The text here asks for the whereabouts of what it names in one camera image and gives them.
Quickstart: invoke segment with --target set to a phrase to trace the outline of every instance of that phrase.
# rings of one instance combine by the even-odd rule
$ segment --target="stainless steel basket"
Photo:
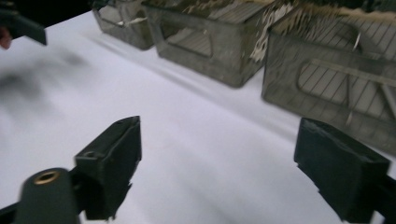
[[[139,49],[152,45],[142,0],[93,1],[92,12],[101,30]]]
[[[262,66],[266,28],[291,10],[287,1],[180,0],[143,3],[161,57],[232,87]]]
[[[270,27],[262,97],[396,154],[394,18],[295,8]]]

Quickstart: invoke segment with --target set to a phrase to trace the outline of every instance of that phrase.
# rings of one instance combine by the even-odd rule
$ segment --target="white table surface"
[[[263,70],[231,89],[102,34],[91,12],[47,35],[0,50],[0,207],[139,115],[143,160],[114,223],[341,223],[293,161],[300,118],[261,99]]]

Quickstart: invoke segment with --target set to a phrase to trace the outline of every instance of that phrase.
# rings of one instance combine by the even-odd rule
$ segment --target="screw hole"
[[[58,176],[59,176],[59,172],[57,171],[46,172],[35,178],[35,184],[37,185],[48,184],[53,180],[55,180],[56,178],[58,178]]]
[[[86,152],[84,154],[84,156],[86,156],[86,157],[94,157],[95,156],[95,152],[92,152],[92,151]]]

